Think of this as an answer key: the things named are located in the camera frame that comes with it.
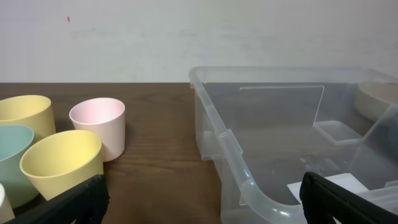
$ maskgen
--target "cup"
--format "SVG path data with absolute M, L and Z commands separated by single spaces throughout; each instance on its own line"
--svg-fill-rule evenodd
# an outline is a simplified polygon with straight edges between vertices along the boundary
M 35 142 L 55 134 L 51 100 L 26 95 L 0 100 L 0 125 L 21 124 L 35 133 Z
M 32 145 L 33 138 L 33 131 L 26 126 L 0 126 L 0 183 L 13 208 L 29 202 L 39 194 L 19 168 L 19 161 Z
M 30 147 L 19 165 L 43 197 L 50 200 L 104 173 L 101 139 L 84 130 L 53 134 Z
M 0 223 L 5 223 L 15 218 L 10 202 L 7 199 L 4 187 L 0 184 Z
M 124 151 L 125 106 L 120 100 L 95 98 L 83 101 L 69 112 L 75 129 L 97 134 L 103 143 L 104 162 L 119 157 Z

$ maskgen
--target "clear plastic container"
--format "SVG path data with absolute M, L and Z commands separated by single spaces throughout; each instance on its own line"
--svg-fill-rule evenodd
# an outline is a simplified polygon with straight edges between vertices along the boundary
M 395 78 L 360 68 L 197 67 L 190 79 L 197 144 L 222 181 L 224 224 L 306 223 L 288 187 L 306 171 L 353 176 L 345 184 L 362 187 L 349 190 L 398 214 L 398 106 L 358 88 Z

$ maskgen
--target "wall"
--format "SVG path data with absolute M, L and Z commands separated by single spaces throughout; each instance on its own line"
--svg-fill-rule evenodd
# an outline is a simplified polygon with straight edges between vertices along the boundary
M 2 0 L 0 82 L 187 82 L 198 65 L 398 76 L 397 11 L 396 0 Z

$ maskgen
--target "teal cup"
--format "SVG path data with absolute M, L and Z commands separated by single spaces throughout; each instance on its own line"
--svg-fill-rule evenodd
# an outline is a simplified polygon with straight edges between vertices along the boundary
M 33 131 L 26 126 L 0 126 L 0 184 L 12 208 L 27 203 L 39 194 L 19 168 L 21 157 L 33 145 L 33 139 Z

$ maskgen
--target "dark wood surface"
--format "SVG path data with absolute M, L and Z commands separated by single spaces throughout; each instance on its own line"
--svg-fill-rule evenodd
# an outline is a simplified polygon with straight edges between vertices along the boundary
M 81 101 L 126 105 L 126 150 L 104 163 L 111 200 L 103 223 L 220 223 L 221 183 L 214 163 L 200 159 L 188 83 L 0 84 L 0 100 L 31 94 L 52 100 L 57 132 L 73 129 L 68 113 Z

